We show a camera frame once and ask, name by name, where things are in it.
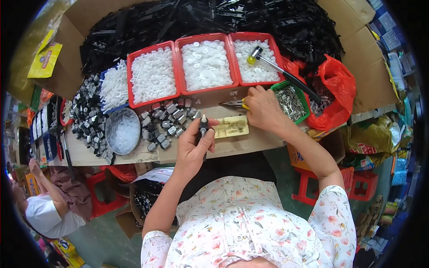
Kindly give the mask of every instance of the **floral blouse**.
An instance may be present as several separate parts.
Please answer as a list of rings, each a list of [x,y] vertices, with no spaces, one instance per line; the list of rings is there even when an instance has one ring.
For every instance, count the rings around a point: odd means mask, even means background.
[[[346,192],[328,186],[308,221],[285,211],[273,182],[228,176],[177,207],[173,239],[143,238],[141,266],[226,267],[261,256],[278,267],[352,267],[356,230]]]

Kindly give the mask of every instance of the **white shirt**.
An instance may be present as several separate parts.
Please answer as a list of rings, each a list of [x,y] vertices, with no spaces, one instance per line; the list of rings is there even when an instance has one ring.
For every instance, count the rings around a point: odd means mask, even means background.
[[[61,219],[49,195],[32,196],[27,201],[25,216],[28,222],[36,231],[48,238],[61,238],[85,225],[85,220],[70,210]]]
[[[285,211],[273,182],[228,176],[176,211],[174,239],[143,238],[142,267],[226,267],[261,256],[278,267],[352,267],[356,230],[346,192],[323,189],[308,221]]]

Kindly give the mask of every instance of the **red plastic stool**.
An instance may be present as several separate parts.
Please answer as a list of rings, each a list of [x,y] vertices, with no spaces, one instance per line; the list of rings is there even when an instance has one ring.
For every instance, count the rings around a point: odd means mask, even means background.
[[[311,172],[309,170],[305,170],[305,169],[295,168],[295,171],[301,173],[301,181],[299,183],[298,194],[297,195],[292,194],[292,199],[298,200],[302,203],[306,203],[310,206],[316,205],[317,198],[315,198],[315,199],[309,198],[309,197],[307,197],[306,194],[307,194],[308,178],[314,178],[317,180],[318,179],[317,176],[313,172]],[[341,174],[343,175],[343,179],[344,179],[344,186],[346,189],[349,189],[351,187],[352,180],[353,180],[353,173],[354,173],[353,167],[341,170]],[[318,195],[318,194],[319,194],[319,190],[314,192],[314,195]]]
[[[108,204],[104,201],[101,202],[100,200],[98,200],[94,192],[95,184],[105,179],[106,177],[104,175],[104,172],[95,174],[94,176],[86,179],[86,184],[88,185],[88,188],[91,192],[91,201],[92,201],[91,219],[104,215],[107,212],[120,208],[130,202],[128,198],[125,198],[117,193],[115,193],[115,200]]]
[[[369,201],[375,194],[377,189],[378,175],[371,171],[357,171],[353,176],[353,185],[350,191],[350,199],[359,201]],[[367,189],[363,188],[363,184],[367,183]]]

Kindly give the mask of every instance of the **red plastic bag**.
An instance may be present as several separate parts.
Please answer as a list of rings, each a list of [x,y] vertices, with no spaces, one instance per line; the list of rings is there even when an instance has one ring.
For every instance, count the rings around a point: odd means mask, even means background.
[[[323,114],[316,117],[310,110],[307,124],[323,131],[329,131],[345,123],[351,115],[353,100],[356,96],[356,80],[349,70],[339,60],[328,55],[318,69],[317,76],[320,76],[322,83],[334,95],[334,102],[325,108]],[[310,100],[307,93],[305,99],[310,107]]]
[[[110,170],[112,174],[125,183],[133,182],[137,179],[137,171],[134,164],[100,166],[101,171]]]
[[[303,63],[302,61],[299,61],[299,60],[292,62],[286,57],[282,57],[282,58],[283,58],[284,70],[286,72],[292,74],[293,76],[295,76],[299,80],[301,80],[304,84],[307,84],[305,82],[305,79],[302,78],[301,76],[299,76],[299,69],[303,69],[305,67],[305,63]]]

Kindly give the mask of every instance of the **green floor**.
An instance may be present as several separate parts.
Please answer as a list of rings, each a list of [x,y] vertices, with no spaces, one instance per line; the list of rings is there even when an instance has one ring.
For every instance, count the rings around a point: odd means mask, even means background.
[[[284,209],[308,218],[312,207],[291,199],[291,193],[298,192],[299,174],[294,172],[290,165],[287,148],[265,151],[264,154],[276,174],[277,189]],[[374,198],[381,193],[385,196],[384,200],[387,199],[392,161],[391,157],[373,170],[378,174],[378,187]],[[310,181],[308,185],[310,189],[316,189],[317,181]],[[353,217],[356,217],[363,208],[369,207],[370,203],[351,200]],[[121,268],[140,266],[142,238],[140,235],[134,235],[131,239],[126,237],[115,221],[117,211],[95,218],[67,236],[79,255],[92,268],[99,268],[102,263]]]

